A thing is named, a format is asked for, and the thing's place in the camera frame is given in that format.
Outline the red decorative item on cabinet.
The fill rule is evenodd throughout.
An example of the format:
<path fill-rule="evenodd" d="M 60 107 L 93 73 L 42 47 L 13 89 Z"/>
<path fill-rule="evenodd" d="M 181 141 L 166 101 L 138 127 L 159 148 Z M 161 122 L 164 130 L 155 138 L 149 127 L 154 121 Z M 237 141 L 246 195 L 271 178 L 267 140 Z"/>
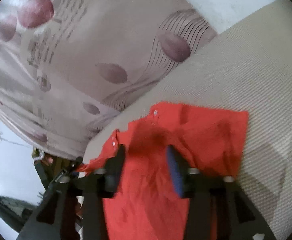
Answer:
<path fill-rule="evenodd" d="M 50 154 L 45 153 L 43 150 L 38 148 L 33 149 L 31 156 L 34 162 L 40 161 L 47 166 L 52 165 L 54 162 L 54 159 Z"/>

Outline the dark green bag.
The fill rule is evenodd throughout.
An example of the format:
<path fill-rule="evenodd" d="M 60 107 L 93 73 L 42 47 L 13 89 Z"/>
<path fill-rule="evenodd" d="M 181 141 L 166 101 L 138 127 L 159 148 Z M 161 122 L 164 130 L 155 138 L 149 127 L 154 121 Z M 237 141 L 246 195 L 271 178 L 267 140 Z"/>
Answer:
<path fill-rule="evenodd" d="M 0 196 L 0 218 L 18 233 L 25 226 L 36 207 L 20 199 Z"/>

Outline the beige leaf print curtain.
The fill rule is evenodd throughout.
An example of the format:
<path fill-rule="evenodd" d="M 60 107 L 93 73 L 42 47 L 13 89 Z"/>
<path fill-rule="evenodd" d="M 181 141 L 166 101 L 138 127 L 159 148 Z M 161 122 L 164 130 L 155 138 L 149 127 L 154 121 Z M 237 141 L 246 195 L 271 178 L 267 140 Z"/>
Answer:
<path fill-rule="evenodd" d="M 67 159 L 213 38 L 186 0 L 0 0 L 0 120 Z"/>

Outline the red knit sweater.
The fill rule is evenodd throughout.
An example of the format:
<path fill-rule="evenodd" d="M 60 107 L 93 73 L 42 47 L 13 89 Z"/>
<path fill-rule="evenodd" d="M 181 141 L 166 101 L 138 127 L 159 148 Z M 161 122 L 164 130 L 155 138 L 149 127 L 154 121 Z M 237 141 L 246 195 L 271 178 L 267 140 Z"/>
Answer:
<path fill-rule="evenodd" d="M 114 130 L 100 155 L 83 165 L 90 173 L 126 147 L 117 194 L 104 199 L 110 239 L 182 239 L 189 202 L 174 191 L 166 147 L 174 146 L 209 176 L 236 176 L 243 153 L 249 114 L 182 103 L 160 102 L 147 116 Z"/>

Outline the beige woven table cover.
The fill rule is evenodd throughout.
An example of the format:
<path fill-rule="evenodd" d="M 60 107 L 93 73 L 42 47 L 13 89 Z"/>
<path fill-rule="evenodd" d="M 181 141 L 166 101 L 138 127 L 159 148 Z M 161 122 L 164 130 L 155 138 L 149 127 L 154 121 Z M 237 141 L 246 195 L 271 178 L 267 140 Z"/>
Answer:
<path fill-rule="evenodd" d="M 93 138 L 97 157 L 113 130 L 155 103 L 248 111 L 239 181 L 277 239 L 292 233 L 292 3 L 277 0 L 214 38 Z"/>

